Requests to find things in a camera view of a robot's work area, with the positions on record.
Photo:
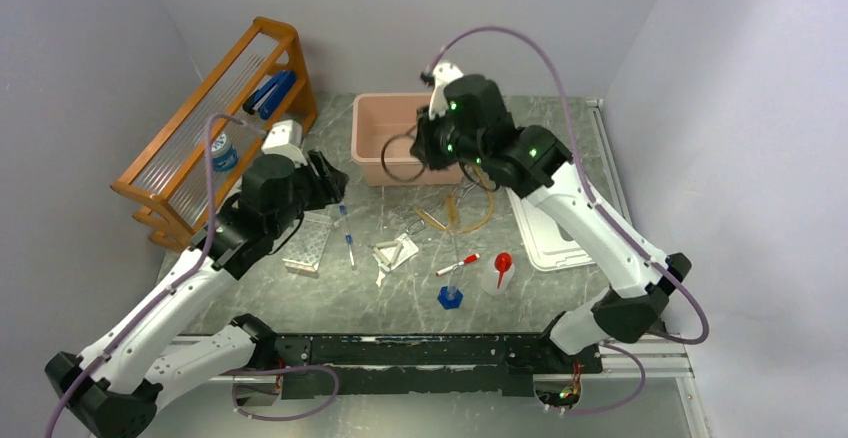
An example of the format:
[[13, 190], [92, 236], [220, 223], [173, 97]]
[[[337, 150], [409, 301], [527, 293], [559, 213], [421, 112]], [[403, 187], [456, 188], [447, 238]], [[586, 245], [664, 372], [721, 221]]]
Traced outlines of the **measuring cylinder blue base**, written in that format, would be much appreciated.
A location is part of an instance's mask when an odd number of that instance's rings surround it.
[[[464, 259], [464, 255], [460, 252], [457, 235], [454, 232], [449, 232], [448, 236], [453, 250], [452, 260], [449, 264], [443, 265], [438, 270]], [[437, 301], [445, 310], [456, 309], [461, 304], [462, 297], [458, 292], [459, 270], [460, 269], [440, 277], [446, 279], [447, 283], [440, 289], [439, 294], [437, 295]]]

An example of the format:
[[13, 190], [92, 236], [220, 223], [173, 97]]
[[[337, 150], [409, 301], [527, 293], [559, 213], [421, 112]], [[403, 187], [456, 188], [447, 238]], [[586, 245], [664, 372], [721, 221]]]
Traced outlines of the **black wire tripod stand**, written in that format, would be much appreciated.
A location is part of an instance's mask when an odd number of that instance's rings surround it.
[[412, 129], [390, 136], [380, 148], [379, 163], [393, 183], [412, 184], [426, 171], [422, 162], [411, 154], [416, 134]]

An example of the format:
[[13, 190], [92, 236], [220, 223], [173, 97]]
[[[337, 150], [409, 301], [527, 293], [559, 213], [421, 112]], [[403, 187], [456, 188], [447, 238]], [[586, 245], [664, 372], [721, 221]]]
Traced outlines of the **pink plastic bin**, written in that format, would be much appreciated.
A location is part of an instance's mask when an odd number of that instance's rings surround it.
[[454, 165], [424, 171], [410, 155], [417, 111], [427, 93], [365, 93], [353, 102], [351, 156], [371, 187], [458, 184], [463, 173]]

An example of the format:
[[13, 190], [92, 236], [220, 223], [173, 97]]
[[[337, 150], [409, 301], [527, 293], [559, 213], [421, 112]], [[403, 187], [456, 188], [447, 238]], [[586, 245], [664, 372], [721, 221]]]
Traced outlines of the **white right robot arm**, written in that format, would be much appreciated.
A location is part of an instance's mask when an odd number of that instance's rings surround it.
[[691, 269], [681, 253], [648, 243], [578, 171], [571, 151], [548, 129], [515, 125], [496, 83], [479, 74], [433, 73], [430, 103], [419, 110], [411, 154], [425, 168], [477, 165], [563, 228], [609, 282], [607, 291], [553, 321], [539, 349], [562, 372], [578, 352], [607, 338], [634, 343], [660, 318], [674, 280]]

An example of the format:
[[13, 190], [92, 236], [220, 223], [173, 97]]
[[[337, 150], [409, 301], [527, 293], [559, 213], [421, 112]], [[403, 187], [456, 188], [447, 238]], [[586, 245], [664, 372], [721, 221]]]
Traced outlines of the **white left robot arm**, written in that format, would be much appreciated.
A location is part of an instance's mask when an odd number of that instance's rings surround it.
[[249, 313], [187, 349], [165, 350], [277, 241], [291, 239], [306, 212], [340, 203], [348, 182], [319, 151], [303, 164], [279, 154], [256, 158], [240, 191], [128, 316], [83, 351], [59, 352], [47, 363], [61, 406], [96, 437], [137, 437], [158, 411], [210, 378], [238, 369], [261, 374], [279, 364], [276, 333]]

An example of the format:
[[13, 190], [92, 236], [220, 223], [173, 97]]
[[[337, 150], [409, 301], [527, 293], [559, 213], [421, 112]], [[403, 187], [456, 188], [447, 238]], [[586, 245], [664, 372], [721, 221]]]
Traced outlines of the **bristle test tube brush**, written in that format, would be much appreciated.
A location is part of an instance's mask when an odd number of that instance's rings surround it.
[[460, 225], [459, 208], [457, 197], [450, 193], [445, 197], [445, 208], [448, 214], [448, 230], [457, 232]]

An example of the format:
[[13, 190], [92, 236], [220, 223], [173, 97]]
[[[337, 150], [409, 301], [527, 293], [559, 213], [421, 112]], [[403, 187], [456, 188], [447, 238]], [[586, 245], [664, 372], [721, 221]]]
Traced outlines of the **white bottle red cap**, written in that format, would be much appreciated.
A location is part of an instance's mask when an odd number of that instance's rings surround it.
[[480, 273], [479, 282], [482, 290], [492, 296], [505, 292], [515, 273], [513, 257], [510, 253], [502, 252], [488, 260]]

